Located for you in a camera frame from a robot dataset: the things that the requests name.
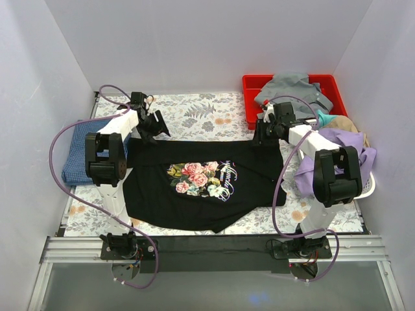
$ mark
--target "beige garment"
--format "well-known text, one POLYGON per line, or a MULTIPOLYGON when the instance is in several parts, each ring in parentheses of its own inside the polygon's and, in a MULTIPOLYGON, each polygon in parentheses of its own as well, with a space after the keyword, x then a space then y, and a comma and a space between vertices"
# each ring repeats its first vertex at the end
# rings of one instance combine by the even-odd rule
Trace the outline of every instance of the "beige garment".
MULTIPOLYGON (((335 117, 329 124, 323 126, 323 128, 338 128, 340 130, 359 133, 354 123, 344 115, 338 115, 335 117)), ((370 147, 368 138, 365 133, 364 134, 364 146, 370 147)))

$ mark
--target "purple cloth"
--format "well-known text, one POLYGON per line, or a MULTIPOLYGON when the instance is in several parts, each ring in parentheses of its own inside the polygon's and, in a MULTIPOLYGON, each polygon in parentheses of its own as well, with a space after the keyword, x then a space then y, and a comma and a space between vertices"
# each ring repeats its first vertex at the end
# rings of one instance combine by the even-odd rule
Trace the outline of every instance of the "purple cloth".
MULTIPOLYGON (((356 148, 361 164, 362 186, 364 187, 370 177, 370 171, 372 170, 375 161, 376 149, 363 147, 363 133, 352 133, 339 130, 338 128, 322 128, 318 133, 332 143, 339 144, 340 146, 353 146, 356 148)), ((303 198, 314 194, 313 171, 314 161, 309 156, 305 156, 300 167, 298 167, 297 173, 294 175, 294 180, 296 181, 298 190, 301 192, 303 198)), ((340 173, 342 173, 342 171, 336 168, 336 174, 340 173)))

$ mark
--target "black fabric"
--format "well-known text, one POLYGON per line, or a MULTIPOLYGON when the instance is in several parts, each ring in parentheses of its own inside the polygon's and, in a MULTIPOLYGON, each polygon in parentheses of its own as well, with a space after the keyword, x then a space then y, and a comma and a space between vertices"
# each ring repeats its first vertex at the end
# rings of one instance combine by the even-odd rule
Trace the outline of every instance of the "black fabric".
MULTIPOLYGON (((218 233, 252 209, 272 205, 283 159, 279 146, 253 147, 251 141, 149 145, 130 139, 128 167, 134 168, 123 186, 130 217, 218 233)), ((277 205, 285 198, 280 188, 277 205)))

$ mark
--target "red plastic container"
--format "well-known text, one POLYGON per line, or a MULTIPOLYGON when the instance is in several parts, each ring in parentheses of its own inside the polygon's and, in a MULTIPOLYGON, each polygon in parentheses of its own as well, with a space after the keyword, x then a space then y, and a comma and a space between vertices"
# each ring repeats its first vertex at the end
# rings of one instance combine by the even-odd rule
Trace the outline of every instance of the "red plastic container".
MULTIPOLYGON (((272 77, 272 75, 245 75, 242 77, 245 115, 250 130, 255 129, 257 114, 263 112, 254 99, 272 77)), ((348 115, 332 75, 309 75, 309 82, 320 83, 322 93, 333 103, 333 109, 330 111, 331 115, 348 115)))

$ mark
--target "blue checkered cloth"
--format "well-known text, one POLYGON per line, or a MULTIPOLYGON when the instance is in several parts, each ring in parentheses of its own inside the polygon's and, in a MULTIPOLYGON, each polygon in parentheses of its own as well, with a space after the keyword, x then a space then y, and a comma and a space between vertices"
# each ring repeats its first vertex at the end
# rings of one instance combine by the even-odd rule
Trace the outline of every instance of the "blue checkered cloth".
MULTIPOLYGON (((89 132, 97 132, 105 127, 110 120, 97 120, 82 123, 75 126, 72 136, 69 155, 62 170, 62 180, 68 186, 91 185, 92 179, 85 173, 85 136, 89 132)), ((126 142, 124 141, 124 151, 126 154, 126 142)), ((108 156, 108 151, 99 154, 108 156)))

